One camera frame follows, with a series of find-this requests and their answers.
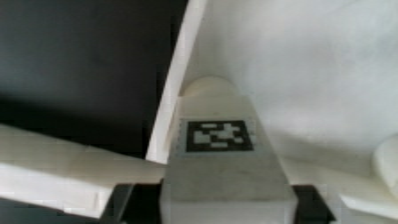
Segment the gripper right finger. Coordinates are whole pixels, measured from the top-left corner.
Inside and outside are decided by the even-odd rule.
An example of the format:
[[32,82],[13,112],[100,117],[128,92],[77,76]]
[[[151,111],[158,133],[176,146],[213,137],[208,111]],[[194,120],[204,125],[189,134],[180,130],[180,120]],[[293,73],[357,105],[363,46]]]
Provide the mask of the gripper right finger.
[[293,191],[299,198],[295,224],[331,224],[336,217],[315,186],[295,185]]

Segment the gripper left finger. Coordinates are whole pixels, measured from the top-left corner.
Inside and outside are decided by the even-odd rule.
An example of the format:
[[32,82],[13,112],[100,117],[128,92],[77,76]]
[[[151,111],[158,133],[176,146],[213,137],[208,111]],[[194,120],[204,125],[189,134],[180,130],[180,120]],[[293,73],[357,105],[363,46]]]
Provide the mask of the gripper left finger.
[[160,187],[160,183],[116,185],[100,224],[162,224]]

